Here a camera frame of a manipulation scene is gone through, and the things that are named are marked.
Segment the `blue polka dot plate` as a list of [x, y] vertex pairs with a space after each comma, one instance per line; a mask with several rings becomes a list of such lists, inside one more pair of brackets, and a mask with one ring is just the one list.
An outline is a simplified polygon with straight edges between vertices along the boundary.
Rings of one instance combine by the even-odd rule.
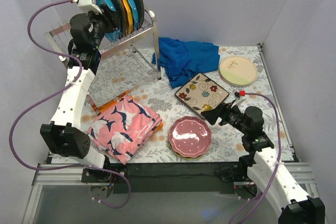
[[[110, 0], [96, 0], [96, 5], [103, 11], [104, 9], [110, 9], [116, 11], [113, 3]], [[120, 30], [113, 33], [106, 33], [105, 37], [110, 42], [116, 42], [120, 38]]]

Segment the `square floral plate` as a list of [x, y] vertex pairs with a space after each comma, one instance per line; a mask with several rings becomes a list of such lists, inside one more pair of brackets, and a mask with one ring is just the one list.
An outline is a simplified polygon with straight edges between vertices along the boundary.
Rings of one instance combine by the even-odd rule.
[[181, 86], [175, 96], [204, 119], [201, 113], [215, 109], [229, 96], [229, 92], [203, 73], [198, 73]]

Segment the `pink polka dot plate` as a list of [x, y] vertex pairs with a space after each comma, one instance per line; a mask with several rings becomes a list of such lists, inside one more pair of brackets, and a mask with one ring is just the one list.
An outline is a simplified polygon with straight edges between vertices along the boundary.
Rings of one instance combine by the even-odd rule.
[[171, 126], [168, 141], [182, 156], [198, 157], [208, 151], [212, 143], [212, 133], [207, 124], [198, 117], [184, 116]]

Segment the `cream round plate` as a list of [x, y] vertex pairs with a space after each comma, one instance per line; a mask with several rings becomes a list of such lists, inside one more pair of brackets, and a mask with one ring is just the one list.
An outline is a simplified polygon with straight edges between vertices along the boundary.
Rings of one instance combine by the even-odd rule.
[[227, 83], [237, 87], [248, 86], [258, 77], [255, 64], [241, 56], [224, 58], [219, 64], [218, 71]]

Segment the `green polka dot plate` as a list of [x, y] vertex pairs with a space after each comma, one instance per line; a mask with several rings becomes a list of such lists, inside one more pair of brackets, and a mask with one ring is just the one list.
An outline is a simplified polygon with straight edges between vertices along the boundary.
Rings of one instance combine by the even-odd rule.
[[203, 154], [202, 154], [202, 155], [199, 155], [198, 157], [185, 157], [185, 156], [182, 156], [181, 154], [179, 154], [178, 152], [176, 152], [176, 151], [173, 149], [173, 147], [172, 147], [171, 144], [169, 144], [169, 147], [170, 147], [170, 149], [173, 151], [173, 153], [174, 153], [176, 156], [181, 157], [181, 158], [183, 158], [183, 159], [185, 159], [185, 160], [199, 159], [199, 158], [201, 158], [201, 157], [203, 156]]

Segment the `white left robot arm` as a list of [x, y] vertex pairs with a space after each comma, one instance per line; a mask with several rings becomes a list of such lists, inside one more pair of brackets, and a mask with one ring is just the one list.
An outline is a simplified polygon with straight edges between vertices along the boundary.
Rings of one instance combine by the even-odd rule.
[[66, 88], [50, 123], [43, 124], [40, 133], [53, 154], [95, 167], [95, 178], [106, 182], [111, 178], [112, 170], [105, 165], [106, 157], [90, 146], [89, 136], [81, 130], [80, 118], [100, 63], [99, 46], [105, 34], [113, 32], [116, 25], [105, 11], [77, 14], [69, 23], [72, 39], [68, 51], [72, 57], [67, 64]]

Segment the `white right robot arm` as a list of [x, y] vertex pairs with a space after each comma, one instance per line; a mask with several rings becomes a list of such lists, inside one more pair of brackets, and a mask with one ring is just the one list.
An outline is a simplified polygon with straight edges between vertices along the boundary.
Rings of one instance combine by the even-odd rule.
[[260, 189], [259, 200], [267, 199], [278, 216], [278, 223], [324, 223], [325, 205], [306, 192], [278, 159], [272, 141], [263, 131], [262, 110], [249, 106], [241, 112], [234, 103], [222, 103], [201, 113], [211, 125], [229, 124], [239, 130], [248, 155], [238, 161], [238, 176], [252, 180]]

